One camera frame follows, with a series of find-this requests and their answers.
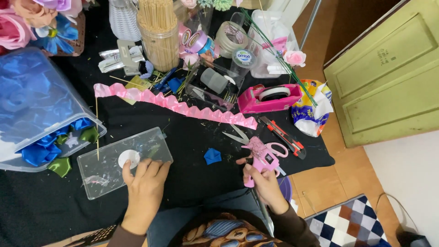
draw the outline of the wooden door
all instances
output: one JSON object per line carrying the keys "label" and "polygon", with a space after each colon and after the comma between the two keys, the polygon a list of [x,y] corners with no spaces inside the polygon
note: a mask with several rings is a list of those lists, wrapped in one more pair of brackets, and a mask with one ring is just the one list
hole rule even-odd
{"label": "wooden door", "polygon": [[411,0],[324,69],[346,147],[439,129],[438,43],[439,0]]}

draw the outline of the table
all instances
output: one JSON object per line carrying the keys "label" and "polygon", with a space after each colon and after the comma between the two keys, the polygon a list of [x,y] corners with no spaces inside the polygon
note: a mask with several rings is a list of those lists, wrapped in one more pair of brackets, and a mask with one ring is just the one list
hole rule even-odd
{"label": "table", "polygon": [[[97,67],[101,61],[98,52],[117,47],[116,37],[111,32],[108,22],[108,3],[101,4],[101,7],[85,12],[86,48],[82,55],[53,58],[91,109],[95,107],[95,83],[111,85],[120,82],[109,75],[124,78],[121,70],[102,74]],[[233,11],[214,11],[211,36],[215,35],[224,20],[230,19],[232,13]],[[230,66],[230,61],[217,62],[226,68]],[[256,84],[272,86],[284,83],[288,83],[287,76],[256,80],[249,73],[244,88]],[[197,104],[200,108],[204,107],[203,102],[196,102],[191,98],[187,102],[189,105]],[[185,117],[145,102],[137,102],[131,106],[116,96],[99,98],[98,108],[99,119],[108,130],[107,134],[100,138],[100,146],[157,126],[167,135],[166,142],[174,163],[165,183],[162,209],[197,205],[202,203],[203,198],[244,187],[242,166],[236,165],[234,161],[247,156],[249,151],[241,149],[240,143],[222,134],[222,131],[231,133],[230,125]],[[281,158],[282,168],[287,174],[335,163],[321,137],[307,136],[293,125],[290,111],[252,116],[267,116],[275,120],[305,146],[305,160],[300,160],[291,153],[287,158]],[[240,128],[249,137],[257,135],[263,142],[279,142],[262,123],[255,131]],[[223,162],[207,166],[203,155],[208,148],[219,150]],[[0,243],[4,243],[0,244],[1,246],[40,246],[107,227],[122,220],[128,203],[126,187],[91,201],[87,199],[82,187],[76,158],[93,149],[96,149],[96,145],[90,144],[72,155],[73,170],[65,178],[60,178],[49,170],[39,173],[0,171]]]}

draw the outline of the sleeve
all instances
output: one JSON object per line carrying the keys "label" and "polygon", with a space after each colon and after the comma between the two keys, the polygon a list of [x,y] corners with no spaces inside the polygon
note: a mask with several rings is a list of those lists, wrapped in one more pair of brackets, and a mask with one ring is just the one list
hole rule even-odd
{"label": "sleeve", "polygon": [[304,219],[300,218],[294,209],[289,209],[276,215],[268,209],[274,225],[274,236],[295,247],[319,247],[320,243],[316,236],[309,229]]}
{"label": "sleeve", "polygon": [[118,225],[107,247],[141,247],[145,238],[146,235],[132,234]]}

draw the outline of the white basket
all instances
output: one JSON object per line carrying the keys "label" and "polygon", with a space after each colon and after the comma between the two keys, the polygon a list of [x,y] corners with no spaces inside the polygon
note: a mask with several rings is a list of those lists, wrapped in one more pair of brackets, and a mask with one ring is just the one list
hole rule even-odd
{"label": "white basket", "polygon": [[120,40],[139,41],[140,31],[137,27],[137,11],[132,4],[124,0],[110,0],[110,26],[114,35]]}

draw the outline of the green floral wire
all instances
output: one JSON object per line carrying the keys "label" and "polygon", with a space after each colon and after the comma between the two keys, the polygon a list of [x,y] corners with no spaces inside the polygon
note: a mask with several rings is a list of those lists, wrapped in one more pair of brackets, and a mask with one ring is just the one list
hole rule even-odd
{"label": "green floral wire", "polygon": [[[245,23],[246,25],[250,25],[253,24],[253,28],[261,37],[262,40],[264,40],[266,43],[269,43],[271,47],[274,47],[274,45],[271,43],[271,41],[267,38],[267,36],[265,36],[265,34],[262,32],[262,30],[258,27],[258,25],[256,25],[256,23],[253,22],[252,18],[248,15],[247,10],[241,8],[241,12],[245,15],[246,19],[245,19]],[[255,41],[258,45],[262,46],[261,44],[259,44],[256,40],[254,40],[253,38],[251,38],[249,35],[247,35],[248,38],[250,38],[251,40]],[[276,51],[276,54],[274,52],[271,51],[271,49],[268,49],[268,51],[273,54],[274,56],[276,56],[276,59],[279,61],[279,63],[282,65],[282,67],[289,72],[290,76],[293,77],[293,79],[296,81],[297,84],[299,84],[299,86],[304,90],[305,94],[309,97],[309,99],[311,100],[312,104],[314,106],[317,106],[317,102],[313,99],[313,97],[311,96],[311,94],[308,92],[308,90],[306,89],[306,87],[303,85],[303,83],[299,80],[299,78],[297,77],[295,71],[282,59],[282,54],[279,51]]]}

